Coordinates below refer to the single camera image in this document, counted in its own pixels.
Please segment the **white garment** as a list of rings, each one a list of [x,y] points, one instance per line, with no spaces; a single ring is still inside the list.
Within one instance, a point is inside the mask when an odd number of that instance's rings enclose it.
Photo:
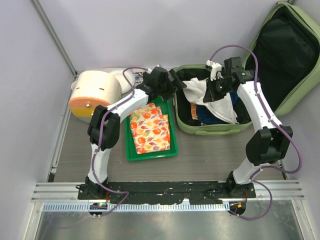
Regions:
[[[186,99],[197,106],[204,107],[217,119],[228,123],[237,124],[237,114],[234,111],[232,97],[228,93],[220,100],[211,102],[204,102],[205,93],[207,91],[207,83],[205,80],[198,80],[198,78],[192,78],[189,81],[183,81],[186,85],[183,88],[183,93]]]

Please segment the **floral orange cloth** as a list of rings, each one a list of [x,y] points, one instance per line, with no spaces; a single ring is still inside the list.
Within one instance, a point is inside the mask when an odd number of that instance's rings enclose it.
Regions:
[[[169,116],[154,103],[133,111],[129,115],[129,126],[138,155],[171,149]]]

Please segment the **green hard-shell suitcase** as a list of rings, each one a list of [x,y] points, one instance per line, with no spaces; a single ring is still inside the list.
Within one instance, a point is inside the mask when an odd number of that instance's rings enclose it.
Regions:
[[[236,134],[249,125],[271,127],[320,81],[320,26],[301,7],[285,1],[270,11],[242,61],[249,80],[237,88],[237,122],[206,124],[192,118],[182,90],[173,100],[179,128],[195,135]]]

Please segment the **cream round drawer cabinet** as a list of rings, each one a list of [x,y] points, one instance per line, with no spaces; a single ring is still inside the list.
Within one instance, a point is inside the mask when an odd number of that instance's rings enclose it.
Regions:
[[[121,85],[110,73],[99,70],[82,72],[71,85],[68,106],[72,114],[89,123],[98,105],[107,107],[122,96]]]

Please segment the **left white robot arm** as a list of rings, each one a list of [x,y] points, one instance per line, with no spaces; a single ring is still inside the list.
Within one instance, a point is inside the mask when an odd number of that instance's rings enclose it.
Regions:
[[[143,82],[131,88],[131,92],[109,106],[98,105],[93,112],[87,134],[91,143],[90,170],[85,183],[79,185],[80,200],[100,200],[107,192],[107,167],[112,148],[120,137],[122,121],[133,111],[161,97],[169,100],[178,90],[186,88],[176,72],[156,66],[145,69],[142,74]]]

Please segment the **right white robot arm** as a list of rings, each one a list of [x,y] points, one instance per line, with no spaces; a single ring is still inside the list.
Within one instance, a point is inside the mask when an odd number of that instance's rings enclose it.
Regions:
[[[235,92],[243,102],[254,127],[254,135],[245,146],[246,158],[226,179],[226,193],[241,198],[254,177],[265,167],[283,159],[288,151],[293,130],[272,112],[256,70],[245,70],[240,57],[231,57],[224,64],[208,60],[210,77],[206,80],[203,102],[215,102]]]

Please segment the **blue garment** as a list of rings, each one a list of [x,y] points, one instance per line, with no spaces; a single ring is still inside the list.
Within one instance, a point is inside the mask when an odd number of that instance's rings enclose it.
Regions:
[[[207,102],[204,105],[190,103],[191,118],[201,125],[238,124],[234,105],[239,100],[235,92],[228,93],[223,99]]]

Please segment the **patterned cloth placemat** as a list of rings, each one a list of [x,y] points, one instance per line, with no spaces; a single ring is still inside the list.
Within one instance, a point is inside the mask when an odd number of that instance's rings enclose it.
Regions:
[[[110,73],[111,71],[114,71],[114,70],[124,70],[125,68],[124,67],[106,67],[106,68],[89,68],[87,69],[87,71],[102,71],[102,72],[106,72],[106,73]],[[143,72],[144,70],[143,69],[140,69],[140,68],[132,68],[127,72],[132,72],[133,75],[134,75],[134,86],[136,87],[137,85],[139,84],[142,84],[143,83]]]

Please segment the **white paper plate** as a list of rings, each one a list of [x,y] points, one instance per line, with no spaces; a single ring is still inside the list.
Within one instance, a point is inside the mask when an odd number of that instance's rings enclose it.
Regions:
[[[109,73],[113,75],[119,82],[121,86],[121,93],[125,94],[129,92],[135,84],[135,75],[131,72],[131,70],[127,70],[123,75],[124,68],[117,68],[111,70]]]

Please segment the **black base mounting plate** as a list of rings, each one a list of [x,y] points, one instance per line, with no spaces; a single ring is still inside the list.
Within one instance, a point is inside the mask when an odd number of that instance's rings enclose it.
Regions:
[[[79,200],[109,200],[111,204],[117,204],[129,192],[122,203],[131,205],[179,205],[184,199],[191,205],[204,205],[221,203],[222,199],[256,197],[252,183],[231,189],[226,182],[219,181],[115,181],[108,182],[106,187],[113,192],[97,184],[87,186],[82,183],[75,188]]]

